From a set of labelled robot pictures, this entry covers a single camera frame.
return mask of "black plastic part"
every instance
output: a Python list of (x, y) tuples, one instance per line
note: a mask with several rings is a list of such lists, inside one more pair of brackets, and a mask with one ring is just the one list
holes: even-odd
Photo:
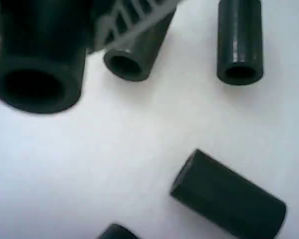
[(108, 51), (104, 56), (107, 68), (127, 81), (146, 80), (164, 42), (175, 11), (131, 42)]
[(260, 0), (221, 0), (218, 18), (218, 78), (249, 85), (264, 74)]
[(0, 99), (52, 114), (81, 96), (90, 0), (0, 1)]
[(200, 150), (187, 160), (171, 195), (241, 239), (273, 239), (287, 211), (284, 202)]
[(112, 224), (97, 239), (138, 239), (138, 237), (126, 228)]

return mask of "black cylindrical spacer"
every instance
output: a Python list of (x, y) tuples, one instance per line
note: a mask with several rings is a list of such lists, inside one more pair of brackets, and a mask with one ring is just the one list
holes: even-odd
[(188, 158), (171, 195), (240, 239), (273, 239), (287, 211), (283, 201), (200, 150)]
[(107, 68), (127, 81), (146, 80), (164, 42), (175, 11), (134, 40), (109, 50), (104, 56)]
[(97, 239), (139, 239), (128, 229), (118, 225), (111, 224), (105, 232), (103, 232)]
[(66, 110), (81, 96), (89, 0), (0, 1), (0, 99), (29, 113)]
[(260, 0), (221, 0), (218, 12), (218, 78), (249, 85), (264, 74)]

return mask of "plastic fitting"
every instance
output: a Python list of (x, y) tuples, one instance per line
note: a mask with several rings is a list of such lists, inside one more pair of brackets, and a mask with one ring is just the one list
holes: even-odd
[(260, 0), (221, 0), (218, 14), (218, 78), (229, 85), (259, 81), (264, 74)]
[(287, 211), (284, 202), (200, 150), (190, 155), (171, 195), (240, 239), (273, 239)]
[(127, 81), (146, 80), (164, 42), (175, 11), (134, 40), (109, 50), (104, 55), (107, 68), (116, 76)]
[(105, 232), (102, 233), (97, 239), (139, 239), (128, 229), (118, 225), (111, 224)]

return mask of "black plastic tube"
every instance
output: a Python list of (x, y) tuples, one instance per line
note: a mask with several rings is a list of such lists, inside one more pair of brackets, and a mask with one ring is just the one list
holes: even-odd
[(248, 85), (264, 74), (260, 0), (221, 0), (218, 12), (218, 78)]
[(81, 96), (89, 35), (88, 0), (0, 1), (0, 99), (52, 114)]
[(146, 80), (164, 42), (175, 11), (124, 46), (108, 51), (104, 56), (107, 68), (127, 81)]
[(138, 237), (128, 229), (112, 224), (97, 239), (138, 239)]
[(171, 195), (240, 239), (273, 239), (287, 211), (284, 202), (200, 150), (185, 163)]

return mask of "gray plastic part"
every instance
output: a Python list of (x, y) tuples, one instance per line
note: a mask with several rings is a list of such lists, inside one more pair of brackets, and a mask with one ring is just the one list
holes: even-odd
[(134, 39), (173, 11), (180, 1), (116, 0), (110, 11), (95, 17), (90, 52), (112, 49)]
[(164, 42), (175, 11), (134, 40), (109, 50), (104, 56), (107, 68), (116, 76), (127, 81), (146, 80)]

